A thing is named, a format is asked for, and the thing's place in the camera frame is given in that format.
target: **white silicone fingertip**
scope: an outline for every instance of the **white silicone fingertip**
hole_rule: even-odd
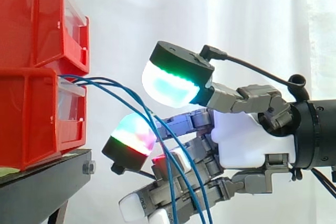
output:
[[[132,222],[145,217],[140,198],[137,194],[129,194],[119,201],[119,209],[125,222]]]
[[[148,217],[149,224],[170,224],[167,211],[158,209]]]

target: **white curtain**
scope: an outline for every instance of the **white curtain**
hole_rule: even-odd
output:
[[[314,98],[332,98],[335,73],[330,66],[336,61],[332,55],[336,19],[334,0],[328,1],[327,6],[323,0],[76,0],[90,17],[90,75],[106,76],[132,88],[163,118],[194,107],[170,109],[144,92],[141,73],[158,40],[194,51],[210,44],[284,79],[300,73],[307,78]],[[321,12],[326,12],[324,20],[317,18]],[[292,100],[285,87],[250,70],[229,62],[214,65],[217,82],[231,88],[271,83],[285,99]],[[113,174],[111,162],[101,154],[112,130],[128,113],[112,97],[90,88],[86,147],[92,149],[97,171],[71,198],[65,223],[122,224],[118,201],[151,182],[135,174]],[[153,156],[160,152],[157,146]],[[150,166],[148,160],[144,169],[150,171]],[[218,203],[211,209],[214,223],[335,223],[334,201],[326,201],[330,196],[309,172],[295,183],[289,175],[275,175],[273,187],[271,195],[237,194],[231,201]],[[200,223],[200,219],[194,216],[189,223]]]

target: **red storage drawer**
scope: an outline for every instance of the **red storage drawer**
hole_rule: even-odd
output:
[[[0,66],[89,72],[89,21],[72,0],[0,0]]]
[[[0,68],[0,167],[20,170],[86,141],[86,89],[47,68]]]

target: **green light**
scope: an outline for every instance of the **green light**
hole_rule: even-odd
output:
[[[167,73],[150,61],[143,70],[142,85],[153,99],[174,108],[190,103],[200,90],[191,81]]]
[[[111,136],[146,156],[152,152],[156,141],[152,129],[136,113],[125,116]]]

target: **robotic hand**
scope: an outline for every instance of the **robotic hand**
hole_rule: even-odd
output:
[[[165,71],[175,74],[178,68],[179,76],[186,74],[199,87],[197,95],[188,102],[206,108],[164,122],[177,136],[197,132],[197,137],[185,143],[185,147],[201,175],[210,207],[230,200],[236,193],[272,193],[273,173],[291,172],[295,180],[302,179],[301,169],[331,166],[335,170],[336,100],[310,101],[303,87],[305,80],[299,75],[292,76],[289,82],[282,81],[296,98],[294,103],[284,101],[281,93],[270,85],[232,90],[213,83],[213,67],[208,61],[222,56],[238,61],[209,46],[195,54],[166,42],[159,42],[151,57],[156,66],[165,66]],[[197,75],[190,74],[195,70]],[[157,126],[162,139],[172,137],[162,125]],[[171,153],[204,210],[199,183],[188,159],[180,148],[172,149]],[[119,202],[127,222],[148,217],[150,224],[173,223],[165,156],[155,157],[152,162],[156,180]],[[232,178],[220,176],[225,169],[240,172]],[[184,180],[174,167],[172,172],[178,220],[185,223],[197,211]]]

